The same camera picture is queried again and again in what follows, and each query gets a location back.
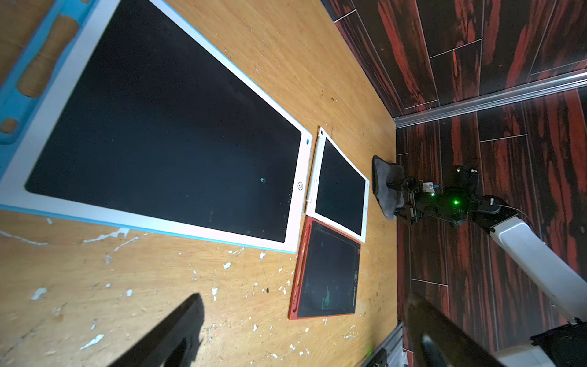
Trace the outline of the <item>dark grey wiping cloth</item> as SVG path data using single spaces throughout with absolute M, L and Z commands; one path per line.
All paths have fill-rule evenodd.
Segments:
M 401 165 L 388 163 L 377 155 L 373 156 L 372 190 L 387 220 L 394 221 L 396 210 L 405 205 L 401 188 L 405 178 L 404 168 Z

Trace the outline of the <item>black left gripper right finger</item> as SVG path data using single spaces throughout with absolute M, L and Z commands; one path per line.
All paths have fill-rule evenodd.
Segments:
M 405 326 L 419 366 L 501 366 L 431 302 L 410 293 Z

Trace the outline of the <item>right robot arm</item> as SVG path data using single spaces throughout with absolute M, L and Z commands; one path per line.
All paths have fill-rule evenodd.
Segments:
M 463 184 L 434 187 L 407 178 L 390 184 L 403 206 L 398 217 L 416 223 L 433 217 L 459 226 L 472 220 L 486 231 L 567 320 L 532 336 L 526 345 L 489 353 L 422 296 L 406 303 L 414 360 L 420 366 L 584 366 L 586 364 L 586 282 L 533 231 L 522 212 L 495 196 L 481 196 Z

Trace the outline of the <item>white teal drawing tablet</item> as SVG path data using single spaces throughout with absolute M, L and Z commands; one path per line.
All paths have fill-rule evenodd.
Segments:
M 3 209 L 294 253 L 312 134 L 164 1 L 57 1 L 1 89 Z

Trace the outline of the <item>red drawing tablet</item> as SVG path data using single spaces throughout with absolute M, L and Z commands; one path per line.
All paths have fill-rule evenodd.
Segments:
M 356 312 L 361 244 L 307 217 L 299 246 L 287 318 Z

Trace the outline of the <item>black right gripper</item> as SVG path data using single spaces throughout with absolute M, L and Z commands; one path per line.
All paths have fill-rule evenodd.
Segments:
M 395 215 L 408 224 L 419 223 L 425 217 L 461 226 L 472 212 L 478 190 L 478 179 L 457 180 L 453 186 L 440 187 L 432 182 L 406 178 L 400 189 L 402 203 Z

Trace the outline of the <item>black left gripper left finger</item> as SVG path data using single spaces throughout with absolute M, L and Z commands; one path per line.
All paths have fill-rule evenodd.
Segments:
M 204 305 L 192 294 L 112 366 L 190 366 L 200 348 Z

